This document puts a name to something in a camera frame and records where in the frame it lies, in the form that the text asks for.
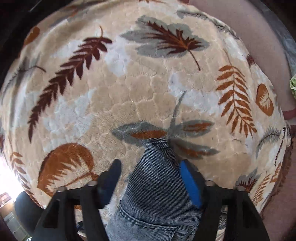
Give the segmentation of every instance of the denim fabric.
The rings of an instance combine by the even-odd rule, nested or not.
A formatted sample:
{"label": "denim fabric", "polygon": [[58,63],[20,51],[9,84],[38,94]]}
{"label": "denim fabric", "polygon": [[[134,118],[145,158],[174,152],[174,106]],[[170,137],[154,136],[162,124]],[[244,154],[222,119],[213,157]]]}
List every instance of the denim fabric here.
{"label": "denim fabric", "polygon": [[[166,140],[151,139],[106,232],[111,241],[192,240],[202,213],[187,194]],[[224,215],[219,229],[225,223]]]}

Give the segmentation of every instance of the beige fleece blanket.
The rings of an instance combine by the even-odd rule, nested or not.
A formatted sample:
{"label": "beige fleece blanket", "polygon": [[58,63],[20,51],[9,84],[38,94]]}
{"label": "beige fleece blanket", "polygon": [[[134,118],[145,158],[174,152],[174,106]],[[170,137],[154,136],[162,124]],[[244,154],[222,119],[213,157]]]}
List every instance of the beige fleece blanket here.
{"label": "beige fleece blanket", "polygon": [[[32,28],[1,89],[1,153],[46,207],[60,186],[123,171],[165,137],[261,211],[290,144],[269,79],[223,22],[176,0],[76,1]],[[77,215],[81,218],[79,207]]]}

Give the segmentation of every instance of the jeans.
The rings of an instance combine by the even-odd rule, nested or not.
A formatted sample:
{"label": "jeans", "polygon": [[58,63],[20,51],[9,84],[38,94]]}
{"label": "jeans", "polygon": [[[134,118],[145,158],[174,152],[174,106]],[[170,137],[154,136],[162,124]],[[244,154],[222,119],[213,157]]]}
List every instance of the jeans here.
{"label": "jeans", "polygon": [[[189,198],[167,141],[150,139],[106,232],[110,241],[192,240],[202,213]],[[222,214],[218,229],[225,224]]]}

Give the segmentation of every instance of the metal bolt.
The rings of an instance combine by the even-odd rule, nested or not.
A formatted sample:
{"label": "metal bolt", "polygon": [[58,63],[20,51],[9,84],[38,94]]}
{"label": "metal bolt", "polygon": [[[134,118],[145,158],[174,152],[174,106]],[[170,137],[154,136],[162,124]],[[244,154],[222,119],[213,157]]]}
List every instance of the metal bolt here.
{"label": "metal bolt", "polygon": [[211,180],[208,180],[208,181],[205,181],[205,185],[208,187],[213,187],[216,185],[216,183]]}
{"label": "metal bolt", "polygon": [[95,186],[95,185],[97,185],[97,184],[98,184],[98,182],[97,182],[96,180],[92,180],[92,181],[89,181],[89,182],[87,183],[87,185],[88,185],[89,187]]}
{"label": "metal bolt", "polygon": [[57,189],[58,192],[63,192],[65,190],[67,190],[67,188],[65,186],[61,186]]}
{"label": "metal bolt", "polygon": [[246,190],[246,188],[243,186],[237,186],[237,190],[240,192],[244,192]]}

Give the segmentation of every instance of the denim pocket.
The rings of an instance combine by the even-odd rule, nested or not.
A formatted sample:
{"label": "denim pocket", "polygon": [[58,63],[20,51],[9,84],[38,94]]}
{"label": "denim pocket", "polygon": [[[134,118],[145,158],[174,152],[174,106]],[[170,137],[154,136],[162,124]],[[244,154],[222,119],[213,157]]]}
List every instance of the denim pocket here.
{"label": "denim pocket", "polygon": [[129,215],[119,204],[106,226],[111,241],[171,241],[178,226],[147,223]]}

